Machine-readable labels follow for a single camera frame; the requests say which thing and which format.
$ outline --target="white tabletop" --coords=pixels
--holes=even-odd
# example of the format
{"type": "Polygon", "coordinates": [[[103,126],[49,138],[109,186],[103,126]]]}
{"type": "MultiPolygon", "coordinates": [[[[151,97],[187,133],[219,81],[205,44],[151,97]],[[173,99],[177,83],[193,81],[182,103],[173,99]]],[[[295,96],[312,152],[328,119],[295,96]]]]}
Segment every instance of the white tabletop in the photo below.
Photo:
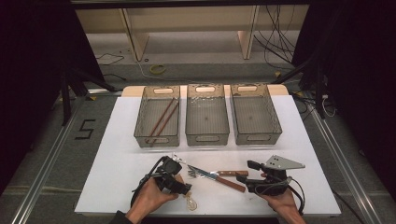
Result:
{"type": "MultiPolygon", "coordinates": [[[[207,171],[249,170],[249,177],[262,179],[260,172],[248,169],[247,161],[266,162],[272,155],[305,164],[304,169],[288,170],[287,174],[299,181],[305,193],[306,216],[338,216],[341,211],[320,167],[318,158],[308,138],[298,110],[291,96],[272,96],[283,133],[273,146],[237,146],[233,136],[232,113],[226,98],[230,123],[230,136],[225,147],[189,147],[185,130],[186,98],[182,95],[180,113],[180,146],[141,148],[134,139],[134,126],[140,106],[140,97],[120,97],[113,109],[105,135],[98,149],[91,172],[76,207],[84,215],[127,212],[139,180],[149,172],[162,156],[172,152],[207,171]]],[[[275,212],[267,202],[253,193],[241,193],[206,178],[190,178],[188,168],[180,171],[186,183],[192,184],[192,198],[198,208],[190,211],[186,199],[164,204],[152,216],[161,217],[272,217],[275,212]]],[[[238,183],[234,177],[227,179],[238,183]]],[[[291,185],[300,192],[299,187],[291,185]]]]}

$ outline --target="floor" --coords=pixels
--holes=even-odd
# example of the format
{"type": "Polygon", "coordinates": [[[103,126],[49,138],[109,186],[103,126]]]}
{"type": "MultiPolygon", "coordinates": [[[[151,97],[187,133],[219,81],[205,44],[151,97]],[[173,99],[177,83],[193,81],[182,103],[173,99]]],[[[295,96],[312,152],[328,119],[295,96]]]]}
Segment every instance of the floor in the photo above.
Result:
{"type": "MultiPolygon", "coordinates": [[[[268,37],[270,33],[262,32],[262,35],[268,37]]],[[[256,36],[262,40],[261,34],[257,33],[256,36]]],[[[295,43],[298,32],[288,31],[287,37],[291,43],[295,43]]],[[[241,80],[273,81],[279,73],[285,74],[290,68],[276,55],[264,55],[263,47],[257,40],[253,43],[251,58],[243,60],[236,32],[152,34],[144,59],[139,64],[132,58],[126,35],[88,35],[88,38],[106,75],[106,82],[119,88],[148,83],[183,84],[202,81],[202,76],[206,80],[224,80],[225,83],[241,80]],[[282,68],[269,66],[269,63],[282,68]],[[164,64],[166,73],[154,77],[156,79],[148,78],[153,77],[149,73],[152,64],[164,64]]],[[[299,78],[301,75],[284,83],[289,92],[299,91],[299,78]]],[[[94,91],[101,88],[91,83],[86,85],[92,93],[87,98],[73,98],[75,119],[69,126],[61,126],[61,99],[54,103],[34,143],[34,150],[26,155],[0,198],[0,224],[12,223],[14,217],[21,215],[17,212],[21,211],[22,204],[26,204],[24,200],[29,188],[38,177],[43,178],[43,186],[28,206],[30,209],[24,216],[26,223],[108,223],[111,219],[111,216],[84,217],[74,213],[111,116],[112,106],[120,95],[119,92],[110,94],[94,91]],[[87,136],[87,133],[80,131],[80,124],[84,120],[84,127],[94,131],[89,139],[78,140],[81,136],[87,136]],[[60,133],[64,133],[64,139],[60,139],[60,133]],[[53,158],[51,162],[48,161],[48,155],[53,158]],[[40,172],[43,164],[49,167],[47,175],[40,175],[43,173],[40,172]]],[[[304,92],[304,97],[310,97],[310,94],[309,91],[304,92]]],[[[295,104],[342,210],[339,217],[305,217],[305,220],[308,223],[361,223],[354,215],[356,212],[364,223],[396,223],[395,202],[360,153],[343,118],[337,113],[333,114],[334,108],[331,106],[327,107],[328,114],[322,120],[317,118],[310,104],[299,100],[295,104]],[[323,132],[332,134],[332,138],[326,138],[323,132]],[[347,168],[342,167],[340,159],[335,159],[340,153],[347,168]]]]}

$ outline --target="knife blade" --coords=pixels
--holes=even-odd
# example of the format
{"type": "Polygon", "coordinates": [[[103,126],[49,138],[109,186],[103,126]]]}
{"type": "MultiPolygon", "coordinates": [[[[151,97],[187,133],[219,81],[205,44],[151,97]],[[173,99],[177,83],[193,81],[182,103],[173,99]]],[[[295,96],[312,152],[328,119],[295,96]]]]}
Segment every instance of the knife blade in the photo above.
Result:
{"type": "Polygon", "coordinates": [[[248,175],[248,171],[212,171],[210,172],[210,174],[236,176],[236,175],[248,175]]]}
{"type": "Polygon", "coordinates": [[[202,175],[202,176],[204,176],[204,177],[206,177],[208,179],[218,181],[218,182],[220,182],[223,185],[226,185],[226,186],[231,187],[233,189],[239,190],[241,192],[245,192],[245,190],[246,190],[245,186],[241,186],[241,185],[235,184],[234,182],[232,182],[230,180],[227,180],[227,179],[219,177],[219,175],[210,174],[209,172],[207,172],[205,170],[201,170],[201,169],[199,169],[199,168],[197,168],[195,166],[191,166],[191,165],[188,165],[188,166],[189,166],[189,168],[191,170],[195,171],[197,174],[202,175]]]}

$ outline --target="plastic bin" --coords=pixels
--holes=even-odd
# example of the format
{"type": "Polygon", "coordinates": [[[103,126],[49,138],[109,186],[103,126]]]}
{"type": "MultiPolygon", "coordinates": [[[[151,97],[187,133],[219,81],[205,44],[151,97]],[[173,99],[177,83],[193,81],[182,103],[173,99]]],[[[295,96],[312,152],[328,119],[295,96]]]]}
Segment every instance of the plastic bin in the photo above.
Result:
{"type": "Polygon", "coordinates": [[[233,128],[237,145],[274,145],[282,134],[264,83],[231,85],[233,128]]]}
{"type": "Polygon", "coordinates": [[[190,84],[187,88],[186,137],[189,146],[225,146],[230,126],[221,84],[190,84]]]}
{"type": "Polygon", "coordinates": [[[177,147],[180,87],[147,86],[143,90],[134,137],[141,147],[177,147]]]}

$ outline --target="table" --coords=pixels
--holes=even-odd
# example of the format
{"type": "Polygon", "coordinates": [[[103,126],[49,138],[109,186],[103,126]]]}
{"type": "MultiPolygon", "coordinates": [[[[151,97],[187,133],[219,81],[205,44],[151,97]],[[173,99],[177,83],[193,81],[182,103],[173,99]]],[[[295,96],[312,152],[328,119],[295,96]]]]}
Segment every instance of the table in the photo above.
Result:
{"type": "MultiPolygon", "coordinates": [[[[84,215],[114,214],[126,212],[133,196],[132,190],[149,172],[154,163],[172,152],[187,163],[206,169],[248,169],[247,160],[266,162],[272,155],[305,164],[304,169],[289,170],[304,188],[306,216],[337,216],[341,211],[320,167],[291,96],[282,85],[270,85],[269,90],[282,126],[283,133],[273,146],[237,146],[233,139],[233,123],[229,98],[226,99],[230,121],[230,137],[227,146],[188,147],[185,128],[186,86],[181,86],[180,146],[164,148],[140,148],[134,139],[140,96],[143,87],[127,87],[117,100],[105,135],[98,149],[91,172],[78,200],[76,212],[84,215]]],[[[186,200],[163,205],[151,214],[157,217],[273,217],[276,213],[255,194],[241,193],[205,178],[188,178],[187,167],[180,171],[185,182],[192,184],[192,198],[198,208],[190,211],[186,200]]],[[[249,178],[259,178],[260,172],[249,170],[249,178]]]]}

